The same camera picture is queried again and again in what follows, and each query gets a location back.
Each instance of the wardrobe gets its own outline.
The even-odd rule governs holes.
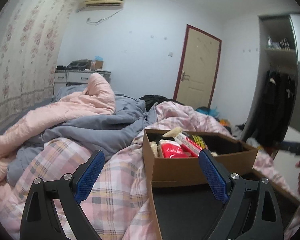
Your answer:
[[[300,14],[259,17],[259,31],[258,76],[241,139],[271,146],[289,126],[300,130]],[[279,46],[283,39],[289,48]]]

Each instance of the red package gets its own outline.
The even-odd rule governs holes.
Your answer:
[[[188,158],[180,147],[180,145],[174,141],[160,140],[159,149],[165,158]]]
[[[197,145],[193,140],[189,139],[183,133],[179,133],[174,137],[176,142],[180,145],[180,147],[185,152],[189,152],[192,157],[198,157],[202,148]]]

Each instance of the blue gripper pad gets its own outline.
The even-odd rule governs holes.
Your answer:
[[[99,177],[104,165],[105,155],[103,152],[99,151],[77,182],[74,199],[78,204],[88,198],[92,187]]]
[[[225,204],[229,198],[226,190],[226,183],[204,150],[199,153],[199,165],[209,183],[214,197]]]

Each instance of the bottle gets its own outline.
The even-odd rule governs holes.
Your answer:
[[[267,48],[273,48],[273,44],[270,36],[268,36]]]
[[[96,61],[97,61],[97,56],[95,56],[91,61],[91,66],[90,66],[91,71],[94,71],[94,69],[96,68]]]

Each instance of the food item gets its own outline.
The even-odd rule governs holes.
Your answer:
[[[166,132],[162,137],[175,137],[178,133],[182,132],[182,128],[180,126],[173,128],[169,132]]]
[[[183,152],[177,142],[170,140],[160,140],[159,155],[165,158],[187,158],[189,155]]]
[[[155,142],[150,142],[150,146],[151,146],[151,149],[154,152],[155,156],[159,157],[157,144]]]
[[[203,138],[199,135],[191,135],[184,133],[188,138],[193,140],[197,145],[199,145],[202,149],[208,149],[206,143],[204,142]]]
[[[203,150],[199,145],[197,145],[193,140],[179,133],[174,137],[175,141],[181,146],[184,152],[188,152],[192,157],[198,157],[201,150]]]

